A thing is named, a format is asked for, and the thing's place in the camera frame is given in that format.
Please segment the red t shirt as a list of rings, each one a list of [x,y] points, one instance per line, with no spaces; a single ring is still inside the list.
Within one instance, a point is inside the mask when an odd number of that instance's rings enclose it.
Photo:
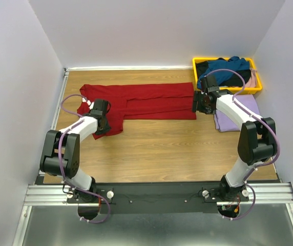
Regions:
[[[192,112],[194,87],[192,83],[145,85],[83,85],[80,93],[90,102],[104,99],[111,108],[107,119],[111,130],[94,139],[113,136],[123,131],[127,119],[195,120]]]

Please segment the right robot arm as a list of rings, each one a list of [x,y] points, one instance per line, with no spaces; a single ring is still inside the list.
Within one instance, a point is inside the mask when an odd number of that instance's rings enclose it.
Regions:
[[[238,159],[221,178],[217,190],[221,200],[230,201],[243,190],[256,168],[266,165],[266,161],[278,155],[275,121],[247,108],[229,90],[221,90],[213,75],[205,76],[200,83],[201,89],[194,92],[192,111],[205,114],[220,111],[240,130]]]

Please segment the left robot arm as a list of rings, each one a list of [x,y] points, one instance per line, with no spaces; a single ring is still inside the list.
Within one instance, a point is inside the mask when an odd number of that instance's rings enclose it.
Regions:
[[[86,102],[89,111],[83,115],[77,113],[75,123],[46,133],[39,168],[44,173],[62,178],[73,195],[91,203],[96,199],[105,201],[105,198],[97,194],[95,178],[80,168],[80,144],[90,135],[102,135],[111,130],[107,119],[111,103],[104,99]]]

